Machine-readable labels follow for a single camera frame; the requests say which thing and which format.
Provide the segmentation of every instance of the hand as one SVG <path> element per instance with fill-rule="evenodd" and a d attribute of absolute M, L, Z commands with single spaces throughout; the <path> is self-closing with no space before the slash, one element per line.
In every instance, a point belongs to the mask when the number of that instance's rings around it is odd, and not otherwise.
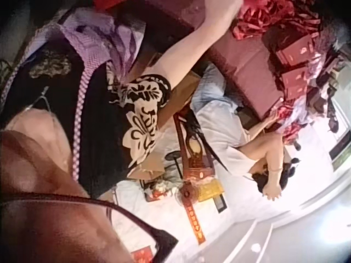
<path fill-rule="evenodd" d="M 279 119 L 278 111 L 272 111 L 270 115 L 264 120 L 266 125 L 271 125 Z"/>
<path fill-rule="evenodd" d="M 263 187 L 262 194 L 263 196 L 267 196 L 268 200 L 275 201 L 275 199 L 281 197 L 281 187 L 277 184 L 271 184 L 268 181 L 268 183 Z"/>
<path fill-rule="evenodd" d="M 226 33 L 238 14 L 243 0 L 205 0 L 206 18 L 204 25 L 210 27 L 218 39 Z"/>

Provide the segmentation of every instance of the red gift box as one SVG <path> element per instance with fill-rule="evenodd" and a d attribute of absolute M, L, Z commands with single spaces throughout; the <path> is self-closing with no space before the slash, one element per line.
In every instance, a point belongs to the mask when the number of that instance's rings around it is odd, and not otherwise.
<path fill-rule="evenodd" d="M 296 66 L 313 58 L 314 48 L 311 35 L 306 35 L 286 48 L 281 48 L 287 42 L 288 39 L 284 39 L 279 44 L 280 50 L 276 52 L 277 57 L 283 65 Z"/>
<path fill-rule="evenodd" d="M 306 95 L 307 81 L 304 78 L 306 70 L 307 67 L 300 67 L 281 75 L 285 88 L 285 100 L 293 100 Z"/>

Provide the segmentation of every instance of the purple checkered fabric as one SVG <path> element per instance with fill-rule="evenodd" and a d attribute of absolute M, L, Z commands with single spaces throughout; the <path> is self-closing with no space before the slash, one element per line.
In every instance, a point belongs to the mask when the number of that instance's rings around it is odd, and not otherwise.
<path fill-rule="evenodd" d="M 56 22 L 45 25 L 30 41 L 1 95 L 2 111 L 12 82 L 26 59 L 50 40 L 64 37 L 70 42 L 84 62 L 73 136 L 73 178 L 75 180 L 79 177 L 81 117 L 90 78 L 100 65 L 111 60 L 117 79 L 123 82 L 123 77 L 128 73 L 137 56 L 145 31 L 144 23 L 133 20 L 131 24 L 131 27 L 116 26 L 113 17 L 96 13 L 90 8 L 80 8 L 62 25 Z"/>

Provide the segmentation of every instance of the person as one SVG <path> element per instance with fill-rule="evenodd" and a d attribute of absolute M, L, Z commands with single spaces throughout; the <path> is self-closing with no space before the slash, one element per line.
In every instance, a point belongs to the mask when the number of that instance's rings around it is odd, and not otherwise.
<path fill-rule="evenodd" d="M 157 114 L 171 90 L 225 34 L 242 5 L 205 2 L 203 24 L 130 84 L 118 83 L 126 67 L 119 64 L 118 42 L 111 42 L 118 37 L 106 37 L 115 32 L 107 16 L 95 20 L 98 31 L 80 25 L 93 21 L 86 10 L 68 17 L 70 26 L 40 31 L 2 94 L 2 195 L 97 198 L 124 180 L 153 150 Z M 2 207 L 1 217 L 7 261 L 132 262 L 103 209 L 14 203 Z"/>
<path fill-rule="evenodd" d="M 279 133 L 260 135 L 272 125 L 278 114 L 274 111 L 263 122 L 246 131 L 235 113 L 237 105 L 224 96 L 226 81 L 219 70 L 210 64 L 194 93 L 190 107 L 196 113 L 207 142 L 232 176 L 263 173 L 268 165 L 268 182 L 262 189 L 268 200 L 281 195 L 279 184 L 283 171 L 284 146 Z M 216 173 L 224 174 L 218 165 Z"/>

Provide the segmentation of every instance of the black floral dress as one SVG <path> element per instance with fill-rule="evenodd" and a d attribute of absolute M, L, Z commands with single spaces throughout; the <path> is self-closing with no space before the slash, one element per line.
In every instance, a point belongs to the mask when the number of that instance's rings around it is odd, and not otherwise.
<path fill-rule="evenodd" d="M 68 41 L 45 44 L 17 73 L 1 114 L 1 128 L 48 87 L 45 96 L 50 110 L 60 121 L 72 149 L 83 69 L 83 61 Z M 124 180 L 154 149 L 157 112 L 170 94 L 169 82 L 162 76 L 141 76 L 120 85 L 111 62 L 94 71 L 80 120 L 78 179 L 92 197 Z M 34 107 L 47 110 L 42 101 Z"/>

